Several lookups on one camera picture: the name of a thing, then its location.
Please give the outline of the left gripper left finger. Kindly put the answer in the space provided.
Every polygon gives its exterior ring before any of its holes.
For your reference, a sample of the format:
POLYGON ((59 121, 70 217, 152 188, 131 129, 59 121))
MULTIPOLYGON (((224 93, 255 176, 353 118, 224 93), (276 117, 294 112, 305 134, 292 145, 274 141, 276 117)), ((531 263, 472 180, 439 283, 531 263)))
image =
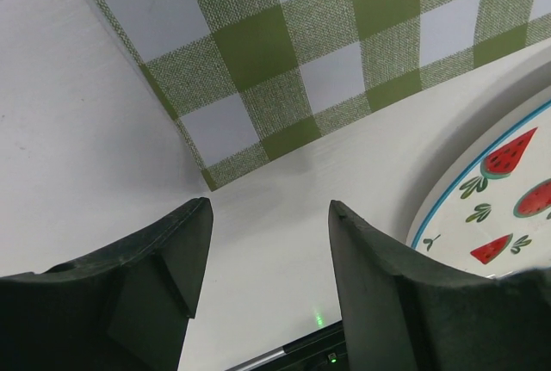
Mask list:
POLYGON ((87 255, 3 277, 2 369, 177 369, 213 224, 194 198, 87 255))

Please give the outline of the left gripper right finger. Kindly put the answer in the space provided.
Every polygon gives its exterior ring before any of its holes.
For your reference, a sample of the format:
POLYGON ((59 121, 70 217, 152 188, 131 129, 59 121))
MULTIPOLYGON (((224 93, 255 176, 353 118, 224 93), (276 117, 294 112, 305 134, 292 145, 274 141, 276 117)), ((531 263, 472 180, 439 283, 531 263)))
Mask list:
POLYGON ((439 263, 341 201, 331 257, 353 370, 547 370, 550 272, 499 279, 439 263))

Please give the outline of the white plate with strawberries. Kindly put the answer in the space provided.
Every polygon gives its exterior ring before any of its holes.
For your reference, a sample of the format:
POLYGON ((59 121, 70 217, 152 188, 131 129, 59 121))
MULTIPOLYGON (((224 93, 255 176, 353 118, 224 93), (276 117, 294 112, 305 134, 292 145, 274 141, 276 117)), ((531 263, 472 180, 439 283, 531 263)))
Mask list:
POLYGON ((406 244, 489 278, 550 265, 550 65, 505 90, 518 105, 483 132, 424 199, 406 244))

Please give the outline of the green white checkered tablecloth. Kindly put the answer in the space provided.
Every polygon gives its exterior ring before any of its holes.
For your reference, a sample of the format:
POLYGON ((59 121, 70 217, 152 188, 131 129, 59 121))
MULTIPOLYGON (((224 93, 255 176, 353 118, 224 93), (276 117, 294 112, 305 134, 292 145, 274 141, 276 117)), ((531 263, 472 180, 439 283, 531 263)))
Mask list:
POLYGON ((210 189, 550 35, 550 0, 92 0, 210 189))

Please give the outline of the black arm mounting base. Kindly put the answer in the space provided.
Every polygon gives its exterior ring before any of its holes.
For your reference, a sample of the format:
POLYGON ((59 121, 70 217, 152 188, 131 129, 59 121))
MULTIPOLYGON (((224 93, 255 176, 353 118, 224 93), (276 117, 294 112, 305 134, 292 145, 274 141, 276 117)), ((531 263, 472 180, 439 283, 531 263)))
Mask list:
POLYGON ((341 320, 230 368, 230 371, 350 370, 341 320))

